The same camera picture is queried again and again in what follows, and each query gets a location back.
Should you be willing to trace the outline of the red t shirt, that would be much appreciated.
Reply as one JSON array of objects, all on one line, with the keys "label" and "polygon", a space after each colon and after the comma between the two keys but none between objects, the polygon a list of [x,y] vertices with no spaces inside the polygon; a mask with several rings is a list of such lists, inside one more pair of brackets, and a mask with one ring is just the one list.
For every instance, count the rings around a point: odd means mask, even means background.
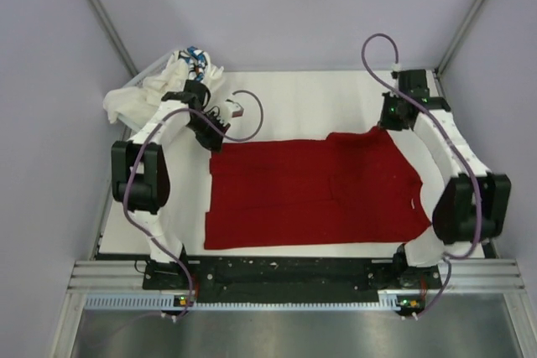
[{"label": "red t shirt", "polygon": [[210,159],[205,248],[404,243],[429,227],[422,180],[387,131],[227,143]]}]

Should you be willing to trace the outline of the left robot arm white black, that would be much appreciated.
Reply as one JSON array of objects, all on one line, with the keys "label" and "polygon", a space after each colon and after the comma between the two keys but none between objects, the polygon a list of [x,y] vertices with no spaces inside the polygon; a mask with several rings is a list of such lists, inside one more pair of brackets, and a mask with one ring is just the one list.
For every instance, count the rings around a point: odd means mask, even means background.
[{"label": "left robot arm white black", "polygon": [[188,257],[209,209],[209,159],[242,112],[231,95],[186,80],[164,93],[138,132],[112,145],[112,197],[148,243],[154,281],[193,288]]}]

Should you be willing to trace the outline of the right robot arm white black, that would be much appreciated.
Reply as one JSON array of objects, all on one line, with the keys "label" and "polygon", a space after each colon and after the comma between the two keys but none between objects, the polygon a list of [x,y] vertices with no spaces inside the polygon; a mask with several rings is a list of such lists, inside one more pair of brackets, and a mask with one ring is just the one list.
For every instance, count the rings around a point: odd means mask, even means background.
[{"label": "right robot arm white black", "polygon": [[[394,253],[392,278],[408,288],[421,279],[422,267],[433,267],[444,257],[462,260],[482,241],[500,236],[512,185],[506,174],[495,174],[472,151],[446,99],[430,94],[424,70],[393,70],[391,76],[394,90],[383,93],[378,125],[413,132],[444,184],[429,228]],[[461,242],[469,243],[469,252],[450,251]]]}]

